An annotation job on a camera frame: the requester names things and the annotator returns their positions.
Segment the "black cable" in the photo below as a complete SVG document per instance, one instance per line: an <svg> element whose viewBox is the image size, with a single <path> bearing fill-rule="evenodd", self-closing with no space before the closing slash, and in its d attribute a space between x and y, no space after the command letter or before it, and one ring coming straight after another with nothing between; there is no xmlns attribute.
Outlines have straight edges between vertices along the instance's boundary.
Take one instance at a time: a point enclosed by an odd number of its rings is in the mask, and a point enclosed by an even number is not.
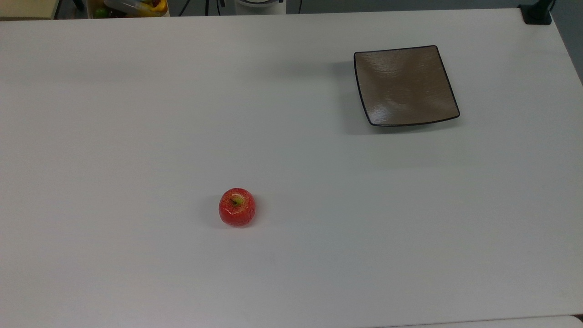
<svg viewBox="0 0 583 328"><path fill-rule="evenodd" d="M184 13L184 9L186 9L189 2L190 2L190 0L187 0L186 3L184 4L184 7L182 7L182 10L178 14L179 17L182 16L182 14ZM205 2L205 16L209 15L209 2L210 2L210 0L206 0L206 2Z"/></svg>
<svg viewBox="0 0 583 328"><path fill-rule="evenodd" d="M178 17L182 16L182 14L184 13L184 9L186 9L186 7L188 6L188 3L189 2L190 2L190 0L186 0L186 3L184 4L184 7L182 7L182 10L178 14Z"/></svg>

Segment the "square plate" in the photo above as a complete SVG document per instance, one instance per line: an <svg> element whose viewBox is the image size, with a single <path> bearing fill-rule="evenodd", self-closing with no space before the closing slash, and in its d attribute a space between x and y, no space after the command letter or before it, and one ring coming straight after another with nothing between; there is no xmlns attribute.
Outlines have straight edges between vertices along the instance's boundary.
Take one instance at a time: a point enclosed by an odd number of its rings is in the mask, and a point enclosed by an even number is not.
<svg viewBox="0 0 583 328"><path fill-rule="evenodd" d="M358 52L354 70L372 125L429 124L459 116L437 46Z"/></svg>

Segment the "apple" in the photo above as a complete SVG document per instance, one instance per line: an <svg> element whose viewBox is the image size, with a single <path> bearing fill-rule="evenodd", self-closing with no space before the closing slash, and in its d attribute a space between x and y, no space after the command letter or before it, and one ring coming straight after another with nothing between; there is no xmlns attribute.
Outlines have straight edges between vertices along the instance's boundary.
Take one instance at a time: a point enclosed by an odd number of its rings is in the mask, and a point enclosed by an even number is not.
<svg viewBox="0 0 583 328"><path fill-rule="evenodd" d="M241 227L249 224L255 215L253 195L243 188L227 190L219 202L219 215L228 225Z"/></svg>

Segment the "table surface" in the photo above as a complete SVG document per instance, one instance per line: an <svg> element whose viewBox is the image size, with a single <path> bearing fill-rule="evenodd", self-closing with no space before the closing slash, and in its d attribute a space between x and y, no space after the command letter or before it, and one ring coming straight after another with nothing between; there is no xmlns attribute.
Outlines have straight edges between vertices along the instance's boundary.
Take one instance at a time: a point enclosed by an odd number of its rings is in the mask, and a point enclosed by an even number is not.
<svg viewBox="0 0 583 328"><path fill-rule="evenodd" d="M484 9L0 30L2 327L583 312L583 88L555 25ZM461 116L370 126L353 53L429 44ZM232 187L256 196L248 228L219 219Z"/></svg>
<svg viewBox="0 0 583 328"><path fill-rule="evenodd" d="M0 1L0 20L53 19L59 0Z"/></svg>

